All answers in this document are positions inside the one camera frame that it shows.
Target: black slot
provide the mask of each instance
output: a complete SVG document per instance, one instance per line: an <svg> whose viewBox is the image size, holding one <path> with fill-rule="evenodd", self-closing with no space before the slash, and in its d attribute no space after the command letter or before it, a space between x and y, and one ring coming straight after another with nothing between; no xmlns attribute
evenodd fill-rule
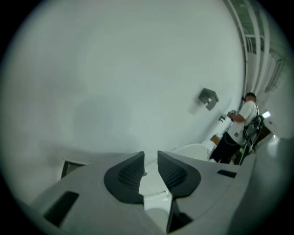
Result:
<svg viewBox="0 0 294 235"><path fill-rule="evenodd" d="M45 213L44 218L59 227L78 197L78 193L69 191L65 192Z"/></svg>
<svg viewBox="0 0 294 235"><path fill-rule="evenodd" d="M235 178L236 175L237 175L236 172L226 171L226 170L219 170L217 173L218 173L218 174L225 175L225 176L227 176L227 177L231 177L231 178Z"/></svg>

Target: white plastic part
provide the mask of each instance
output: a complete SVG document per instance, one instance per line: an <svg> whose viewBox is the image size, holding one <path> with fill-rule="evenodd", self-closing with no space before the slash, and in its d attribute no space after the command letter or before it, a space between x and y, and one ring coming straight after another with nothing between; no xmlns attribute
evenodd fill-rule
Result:
<svg viewBox="0 0 294 235"><path fill-rule="evenodd" d="M209 155L206 147L202 144L186 145L182 148L175 149L172 152L185 157L190 157L203 161L206 161Z"/></svg>

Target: toilet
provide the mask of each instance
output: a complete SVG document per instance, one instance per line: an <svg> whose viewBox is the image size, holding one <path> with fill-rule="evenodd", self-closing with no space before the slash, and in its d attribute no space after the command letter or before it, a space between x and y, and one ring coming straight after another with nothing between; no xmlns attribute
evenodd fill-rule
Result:
<svg viewBox="0 0 294 235"><path fill-rule="evenodd" d="M181 148L172 150L172 153L179 154L182 156L207 161L209 160L210 154L216 148L214 142L205 140L201 144L190 144Z"/></svg>

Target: bag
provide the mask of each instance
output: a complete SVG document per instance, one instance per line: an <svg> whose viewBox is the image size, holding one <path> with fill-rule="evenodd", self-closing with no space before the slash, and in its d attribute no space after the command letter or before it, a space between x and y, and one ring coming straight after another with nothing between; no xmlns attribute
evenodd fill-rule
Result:
<svg viewBox="0 0 294 235"><path fill-rule="evenodd" d="M254 133L261 127L263 123L262 115L257 115L252 119L252 121L244 127L243 136L245 139L249 140L252 138Z"/></svg>

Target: black grille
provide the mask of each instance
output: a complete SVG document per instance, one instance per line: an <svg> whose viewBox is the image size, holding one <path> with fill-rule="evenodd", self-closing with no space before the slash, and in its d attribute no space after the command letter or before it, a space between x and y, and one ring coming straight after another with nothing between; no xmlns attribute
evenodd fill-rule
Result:
<svg viewBox="0 0 294 235"><path fill-rule="evenodd" d="M144 158L138 158L119 172L119 182L129 189L139 191L140 181L144 173Z"/></svg>

